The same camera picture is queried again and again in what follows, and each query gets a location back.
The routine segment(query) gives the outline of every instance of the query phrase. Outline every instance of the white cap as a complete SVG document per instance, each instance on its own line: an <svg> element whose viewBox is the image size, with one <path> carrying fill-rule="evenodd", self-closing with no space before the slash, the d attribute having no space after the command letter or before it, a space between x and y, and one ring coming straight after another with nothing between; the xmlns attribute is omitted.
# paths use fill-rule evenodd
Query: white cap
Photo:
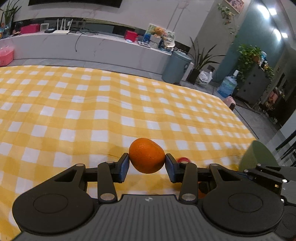
<svg viewBox="0 0 296 241"><path fill-rule="evenodd" d="M239 73L239 71L236 70L236 71L233 73L233 75L236 77L236 76L238 75L238 73Z"/></svg>

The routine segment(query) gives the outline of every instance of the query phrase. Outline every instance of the power outlet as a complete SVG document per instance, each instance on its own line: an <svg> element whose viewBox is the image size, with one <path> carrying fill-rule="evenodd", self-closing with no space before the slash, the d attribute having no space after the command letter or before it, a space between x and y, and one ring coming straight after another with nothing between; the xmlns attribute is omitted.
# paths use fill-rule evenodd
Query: power outlet
<svg viewBox="0 0 296 241"><path fill-rule="evenodd" d="M209 66L207 67L207 69L208 69L209 71L211 71L211 72L214 72L214 70L215 70L215 67L213 67L213 66L209 65Z"/></svg>

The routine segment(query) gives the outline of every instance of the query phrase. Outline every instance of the table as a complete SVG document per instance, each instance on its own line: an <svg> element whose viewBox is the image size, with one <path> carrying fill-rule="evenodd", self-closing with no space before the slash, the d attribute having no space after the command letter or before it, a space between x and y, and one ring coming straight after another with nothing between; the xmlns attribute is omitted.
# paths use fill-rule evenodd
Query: table
<svg viewBox="0 0 296 241"><path fill-rule="evenodd" d="M152 79L60 66L0 68L0 232L19 233L11 208L21 193L66 168L118 160L139 137L198 167L237 170L254 137L217 97ZM165 167L154 174L132 165L115 184L118 197L176 194ZM95 197L96 186L88 193Z"/></svg>

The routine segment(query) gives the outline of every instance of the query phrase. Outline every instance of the black plant pot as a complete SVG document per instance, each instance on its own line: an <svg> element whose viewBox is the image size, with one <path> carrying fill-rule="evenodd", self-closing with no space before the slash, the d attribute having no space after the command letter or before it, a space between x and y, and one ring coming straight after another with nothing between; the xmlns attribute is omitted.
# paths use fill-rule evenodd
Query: black plant pot
<svg viewBox="0 0 296 241"><path fill-rule="evenodd" d="M187 81L192 83L192 84L195 84L196 79L197 79L199 74L200 74L199 70L197 70L197 69L192 70L190 75L187 78Z"/></svg>

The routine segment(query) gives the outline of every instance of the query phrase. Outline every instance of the ceiling light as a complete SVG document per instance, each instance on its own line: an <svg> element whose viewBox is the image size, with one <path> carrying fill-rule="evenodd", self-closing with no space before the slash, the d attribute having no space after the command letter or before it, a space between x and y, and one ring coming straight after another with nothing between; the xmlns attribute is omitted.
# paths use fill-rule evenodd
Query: ceiling light
<svg viewBox="0 0 296 241"><path fill-rule="evenodd" d="M283 36L283 38L287 38L288 35L286 33L281 33L281 35Z"/></svg>
<svg viewBox="0 0 296 241"><path fill-rule="evenodd" d="M278 41L281 40L281 33L275 28L274 29L274 34L276 35L276 38L278 39Z"/></svg>
<svg viewBox="0 0 296 241"><path fill-rule="evenodd" d="M269 8L268 11L270 12L271 15L276 15L275 8Z"/></svg>
<svg viewBox="0 0 296 241"><path fill-rule="evenodd" d="M266 7L264 7L263 5L258 5L257 8L262 13L265 19L269 19L270 14Z"/></svg>

